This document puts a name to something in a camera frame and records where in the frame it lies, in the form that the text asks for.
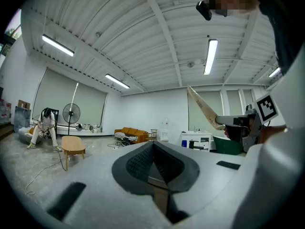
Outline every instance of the orange sofa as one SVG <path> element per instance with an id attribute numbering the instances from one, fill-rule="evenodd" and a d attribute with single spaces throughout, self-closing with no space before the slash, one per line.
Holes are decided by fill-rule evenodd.
<path id="1" fill-rule="evenodd" d="M 114 130 L 114 133 L 117 132 L 123 132 L 125 134 L 129 135 L 135 135 L 138 137 L 138 141 L 132 141 L 132 143 L 142 143 L 142 142 L 147 142 L 148 141 L 148 133 L 142 130 L 134 129 L 134 128 L 129 128 L 129 127 L 124 127 L 123 129 L 117 129 Z"/>

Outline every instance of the wooden step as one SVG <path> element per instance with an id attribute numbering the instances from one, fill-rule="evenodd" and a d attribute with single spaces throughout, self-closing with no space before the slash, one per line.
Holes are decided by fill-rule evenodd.
<path id="1" fill-rule="evenodd" d="M 11 123 L 0 125 L 0 140 L 14 132 L 14 126 Z"/>

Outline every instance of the green chair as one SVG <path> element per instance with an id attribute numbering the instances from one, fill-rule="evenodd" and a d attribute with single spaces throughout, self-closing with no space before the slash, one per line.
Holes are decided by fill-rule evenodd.
<path id="1" fill-rule="evenodd" d="M 241 143 L 213 136 L 216 150 L 219 154 L 239 155 L 243 150 Z"/>

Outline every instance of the shoe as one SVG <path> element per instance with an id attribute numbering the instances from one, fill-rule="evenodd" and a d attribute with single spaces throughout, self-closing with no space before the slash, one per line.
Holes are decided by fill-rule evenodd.
<path id="1" fill-rule="evenodd" d="M 27 146 L 27 149 L 34 149 L 36 148 L 36 145 L 34 143 L 30 143 L 30 145 Z"/>
<path id="2" fill-rule="evenodd" d="M 58 146 L 53 147 L 53 150 L 54 151 L 58 151 L 58 152 L 62 152 L 62 149 L 60 147 L 58 147 Z"/>

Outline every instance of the black fan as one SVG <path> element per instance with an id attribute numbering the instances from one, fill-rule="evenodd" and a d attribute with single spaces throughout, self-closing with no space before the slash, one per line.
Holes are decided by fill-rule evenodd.
<path id="1" fill-rule="evenodd" d="M 67 104 L 62 111 L 63 119 L 69 123 L 68 126 L 68 135 L 70 135 L 70 124 L 76 123 L 80 116 L 80 108 L 76 104 Z"/>

